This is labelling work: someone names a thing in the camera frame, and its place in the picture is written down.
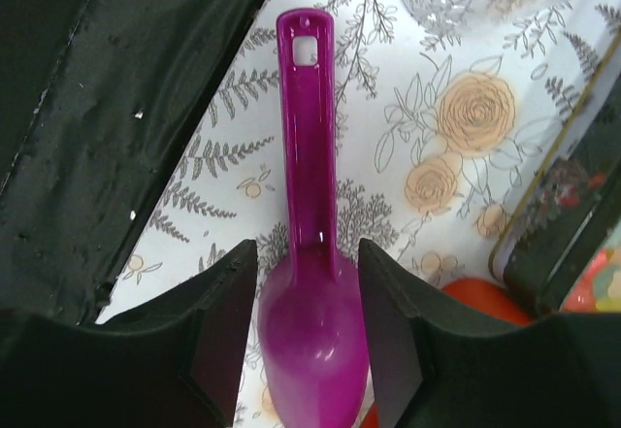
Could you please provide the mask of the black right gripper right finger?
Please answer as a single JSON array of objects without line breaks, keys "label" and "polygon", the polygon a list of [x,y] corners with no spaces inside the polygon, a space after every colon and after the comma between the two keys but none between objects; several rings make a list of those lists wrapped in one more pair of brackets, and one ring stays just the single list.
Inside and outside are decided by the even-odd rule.
[{"label": "black right gripper right finger", "polygon": [[359,285],[382,427],[616,427],[620,317],[555,313],[520,326],[359,244]]}]

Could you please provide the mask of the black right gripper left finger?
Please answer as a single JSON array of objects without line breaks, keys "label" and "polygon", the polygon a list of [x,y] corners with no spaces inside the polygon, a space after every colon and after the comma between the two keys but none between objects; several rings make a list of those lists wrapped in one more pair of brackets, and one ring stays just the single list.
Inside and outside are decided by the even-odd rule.
[{"label": "black right gripper left finger", "polygon": [[5,427],[230,427],[257,279],[244,240],[103,324],[1,312]]}]

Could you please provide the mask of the purple plastic scoop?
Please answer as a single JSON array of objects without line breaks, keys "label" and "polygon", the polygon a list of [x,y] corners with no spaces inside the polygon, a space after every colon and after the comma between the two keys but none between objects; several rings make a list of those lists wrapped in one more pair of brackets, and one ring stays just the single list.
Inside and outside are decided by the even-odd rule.
[{"label": "purple plastic scoop", "polygon": [[358,271],[338,248],[333,17],[278,17],[288,252],[262,287],[257,331],[286,427],[350,427],[369,372]]}]

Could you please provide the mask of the tin of translucent star candies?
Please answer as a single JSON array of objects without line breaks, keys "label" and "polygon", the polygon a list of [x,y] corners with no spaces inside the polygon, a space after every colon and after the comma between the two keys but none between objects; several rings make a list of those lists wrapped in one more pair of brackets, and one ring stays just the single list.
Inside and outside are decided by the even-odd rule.
[{"label": "tin of translucent star candies", "polygon": [[620,44],[615,42],[494,246],[489,269],[528,313],[587,311],[587,273],[620,227]]}]

